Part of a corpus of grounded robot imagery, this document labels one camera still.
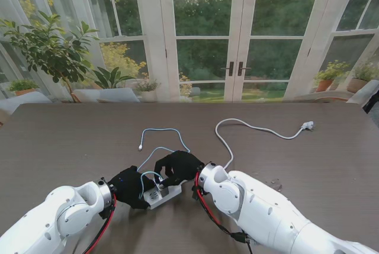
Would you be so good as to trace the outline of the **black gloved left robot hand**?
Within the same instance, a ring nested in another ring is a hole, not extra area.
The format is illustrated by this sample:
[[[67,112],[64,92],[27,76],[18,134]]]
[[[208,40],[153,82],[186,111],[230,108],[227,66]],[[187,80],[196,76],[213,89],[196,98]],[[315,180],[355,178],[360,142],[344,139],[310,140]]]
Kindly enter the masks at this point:
[[[132,209],[146,210],[150,205],[140,199],[142,183],[141,173],[132,165],[115,175],[108,184],[113,188],[116,199],[129,205]]]

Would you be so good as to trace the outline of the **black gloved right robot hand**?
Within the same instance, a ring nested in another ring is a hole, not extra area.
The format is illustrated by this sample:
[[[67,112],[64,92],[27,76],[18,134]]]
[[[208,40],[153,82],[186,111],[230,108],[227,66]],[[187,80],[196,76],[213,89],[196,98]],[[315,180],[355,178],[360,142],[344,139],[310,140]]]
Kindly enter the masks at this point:
[[[167,178],[162,181],[162,185],[169,187],[193,180],[204,165],[193,154],[179,150],[159,159],[155,163],[154,172],[160,175],[161,170],[165,169]]]

